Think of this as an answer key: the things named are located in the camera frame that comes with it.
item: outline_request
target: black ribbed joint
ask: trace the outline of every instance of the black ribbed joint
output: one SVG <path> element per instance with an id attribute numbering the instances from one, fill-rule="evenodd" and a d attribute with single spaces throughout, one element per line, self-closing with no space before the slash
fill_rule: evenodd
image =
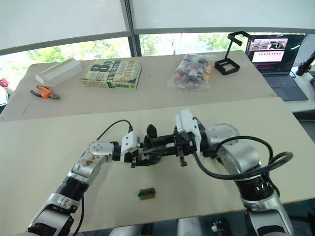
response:
<path id="1" fill-rule="evenodd" d="M 122 150 L 122 146 L 120 145 L 114 145 L 114 151 L 113 151 L 113 161 L 120 161 L 120 153 Z"/>
<path id="2" fill-rule="evenodd" d="M 81 200 L 83 194 L 88 189 L 88 185 L 73 177 L 67 176 L 62 185 L 59 186 L 56 193 L 62 194 L 76 201 Z"/>
<path id="3" fill-rule="evenodd" d="M 258 201 L 270 197 L 274 190 L 266 176 L 257 176 L 245 181 L 235 181 L 243 199 Z"/>

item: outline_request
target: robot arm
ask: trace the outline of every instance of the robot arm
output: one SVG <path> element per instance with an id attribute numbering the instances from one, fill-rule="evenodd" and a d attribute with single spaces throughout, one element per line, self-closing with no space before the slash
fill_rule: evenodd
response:
<path id="1" fill-rule="evenodd" d="M 76 212 L 84 192 L 94 181 L 101 165 L 118 158 L 118 148 L 120 147 L 102 141 L 91 143 L 62 185 L 50 195 L 32 219 L 28 232 L 39 236 L 68 235 L 74 221 L 71 214 Z"/>
<path id="2" fill-rule="evenodd" d="M 68 235 L 74 221 L 71 214 L 76 212 L 84 192 L 99 173 L 101 165 L 112 160 L 130 162 L 134 168 L 156 164 L 163 156 L 176 155 L 180 158 L 181 165 L 186 166 L 185 156 L 194 154 L 196 160 L 199 160 L 201 153 L 204 156 L 209 156 L 210 153 L 217 157 L 230 175 L 260 169 L 258 154 L 248 142 L 234 140 L 221 145 L 223 140 L 238 135 L 239 132 L 228 124 L 205 130 L 198 119 L 186 109 L 176 115 L 176 127 L 171 135 L 158 137 L 156 128 L 149 125 L 143 143 L 139 142 L 133 131 L 122 138 L 121 146 L 117 142 L 95 141 L 87 147 L 62 185 L 51 194 L 35 215 L 28 232 L 19 235 Z M 269 173 L 235 179 L 235 183 L 247 209 L 245 217 L 252 235 L 272 236 L 272 232 L 293 235 L 291 222 L 273 189 Z"/>
<path id="3" fill-rule="evenodd" d="M 211 149 L 227 138 L 239 136 L 239 132 L 228 124 L 214 126 L 205 132 Z M 258 153 L 250 143 L 244 140 L 234 140 L 223 144 L 217 155 L 231 175 L 261 168 Z M 272 232 L 293 235 L 292 224 L 273 188 L 269 175 L 239 179 L 235 183 L 246 208 L 245 220 L 250 235 L 262 236 Z"/>

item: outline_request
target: black cable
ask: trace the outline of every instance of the black cable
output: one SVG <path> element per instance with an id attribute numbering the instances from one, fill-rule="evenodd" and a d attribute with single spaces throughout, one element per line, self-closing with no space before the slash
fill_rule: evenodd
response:
<path id="1" fill-rule="evenodd" d="M 240 135 L 240 136 L 234 136 L 234 137 L 231 137 L 231 138 L 228 138 L 228 139 L 225 139 L 223 140 L 222 142 L 220 142 L 217 146 L 216 146 L 216 149 L 215 149 L 215 152 L 218 152 L 219 151 L 219 148 L 227 143 L 227 142 L 230 142 L 230 141 L 233 141 L 233 140 L 239 140 L 239 139 L 249 139 L 249 140 L 254 140 L 256 142 L 259 142 L 261 144 L 264 144 L 267 148 L 268 148 L 268 151 L 269 151 L 269 161 L 272 159 L 273 157 L 273 150 L 272 150 L 272 147 L 269 143 L 267 143 L 266 141 L 260 139 L 260 138 L 257 138 L 257 137 L 254 137 L 254 136 L 245 136 L 245 135 Z"/>
<path id="2" fill-rule="evenodd" d="M 200 167 L 200 169 L 206 173 L 207 175 L 213 177 L 213 178 L 218 178 L 218 179 L 225 179 L 225 180 L 240 180 L 240 179 L 244 179 L 244 178 L 250 178 L 253 176 L 258 176 L 261 174 L 266 174 L 271 170 L 274 170 L 280 166 L 282 166 L 283 164 L 285 164 L 286 162 L 288 162 L 289 160 L 292 159 L 293 154 L 292 152 L 289 151 L 285 151 L 282 153 L 279 153 L 278 155 L 280 155 L 282 157 L 281 160 L 278 161 L 274 161 L 273 163 L 268 164 L 267 166 L 264 166 L 258 170 L 253 170 L 253 171 L 248 171 L 248 172 L 244 172 L 241 174 L 235 174 L 235 175 L 221 175 L 221 174 L 216 174 L 213 172 L 210 172 L 206 167 L 204 167 L 204 165 L 201 163 L 198 155 L 194 152 L 194 157 L 196 159 L 196 162 L 198 164 L 198 166 Z"/>
<path id="3" fill-rule="evenodd" d="M 294 77 L 292 76 L 292 78 L 296 78 L 296 74 L 294 74 L 293 71 L 290 71 L 290 72 L 294 75 Z"/>
<path id="4" fill-rule="evenodd" d="M 81 228 L 82 222 L 83 222 L 83 218 L 84 218 L 84 197 L 82 196 L 82 206 L 81 206 L 81 218 L 80 218 L 80 222 L 78 224 L 77 229 L 74 231 L 72 236 L 76 236 Z"/>
<path id="5" fill-rule="evenodd" d="M 131 125 L 131 123 L 130 123 L 128 120 L 126 120 L 126 119 L 120 119 L 120 120 L 118 120 L 118 121 L 112 123 L 107 129 L 105 129 L 104 132 L 101 133 L 101 135 L 100 135 L 96 140 L 99 140 L 111 127 L 113 127 L 115 124 L 117 124 L 117 123 L 119 123 L 119 122 L 127 122 L 128 125 L 129 125 L 129 130 L 128 130 L 128 132 L 132 131 L 132 125 Z"/>
<path id="6" fill-rule="evenodd" d="M 272 182 L 272 180 L 269 178 L 269 183 L 270 185 L 272 186 L 272 188 L 276 191 L 277 193 L 277 196 L 280 197 L 280 191 L 279 189 L 277 188 L 277 186 Z"/>
<path id="7" fill-rule="evenodd" d="M 278 160 L 279 158 L 281 158 L 281 157 L 282 157 L 281 154 L 282 154 L 282 153 L 279 153 L 279 154 L 275 155 L 273 158 L 271 158 L 271 160 L 269 160 L 269 163 L 273 163 L 273 162 L 275 162 L 276 160 Z"/>
<path id="8" fill-rule="evenodd" d="M 119 122 L 127 122 L 128 125 L 129 125 L 129 128 L 128 128 L 128 132 L 132 131 L 132 125 L 131 123 L 129 122 L 129 120 L 126 120 L 126 119 L 120 119 L 114 123 L 112 123 L 110 126 L 107 127 L 107 129 L 104 130 L 103 133 L 101 133 L 101 135 L 96 139 L 96 140 L 99 140 L 111 127 L 113 127 L 115 124 L 119 123 Z M 78 227 L 77 229 L 75 230 L 75 232 L 73 233 L 72 236 L 76 236 L 81 228 L 81 225 L 82 225 L 82 222 L 83 222 L 83 218 L 84 218 L 84 197 L 82 196 L 82 207 L 81 207 L 81 218 L 80 218 L 80 222 L 78 224 Z"/>

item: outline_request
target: white table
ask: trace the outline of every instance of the white table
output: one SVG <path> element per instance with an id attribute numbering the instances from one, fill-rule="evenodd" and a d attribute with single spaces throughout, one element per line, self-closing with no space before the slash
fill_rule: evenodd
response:
<path id="1" fill-rule="evenodd" d="M 28 222 L 61 184 L 86 146 L 109 124 L 126 118 L 143 140 L 148 124 L 158 135 L 170 134 L 174 116 L 184 107 L 75 115 L 0 122 L 0 235 L 25 230 Z M 191 112 L 210 127 L 226 122 L 244 135 L 268 141 L 275 153 L 292 151 L 295 157 L 271 172 L 284 203 L 313 198 L 315 145 L 280 98 L 190 106 Z M 114 126 L 105 141 L 120 141 L 126 124 Z M 265 147 L 254 144 L 266 164 Z M 181 167 L 175 156 L 164 157 L 149 167 L 131 169 L 125 163 L 104 164 L 85 194 L 86 213 L 82 231 L 155 222 L 190 216 L 242 210 L 239 192 L 232 181 L 204 174 L 192 157 Z M 217 163 L 203 160 L 210 170 Z M 154 199 L 140 201 L 139 189 L 154 187 Z M 80 210 L 74 216 L 76 228 Z"/>
<path id="2" fill-rule="evenodd" d="M 298 67 L 293 67 L 292 71 L 295 73 L 297 69 Z M 309 100 L 286 101 L 285 104 L 293 113 L 315 110 L 315 88 L 310 84 L 311 78 L 312 75 L 310 75 L 309 73 L 304 73 L 304 75 L 296 76 L 296 78 L 294 79 Z"/>
<path id="3" fill-rule="evenodd" d="M 223 59 L 225 52 L 211 53 Z M 262 75 L 242 51 L 230 52 L 229 57 L 240 65 L 236 73 L 224 76 L 216 69 L 210 80 L 210 89 L 187 91 L 167 88 L 167 81 L 181 63 L 184 55 L 132 58 L 142 63 L 137 90 L 85 87 L 78 74 L 56 86 L 60 100 L 41 99 L 30 94 L 39 82 L 35 73 L 53 63 L 32 65 L 19 83 L 0 120 L 60 117 L 77 114 L 93 114 L 142 109 L 189 106 L 225 101 L 276 97 Z M 82 61 L 84 70 L 90 61 Z"/>

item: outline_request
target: laptop keyboard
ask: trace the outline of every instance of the laptop keyboard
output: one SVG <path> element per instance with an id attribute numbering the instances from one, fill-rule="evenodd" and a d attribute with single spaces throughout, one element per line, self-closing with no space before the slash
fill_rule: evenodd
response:
<path id="1" fill-rule="evenodd" d="M 294 79 L 289 76 L 265 76 L 265 80 L 272 88 L 297 86 Z"/>

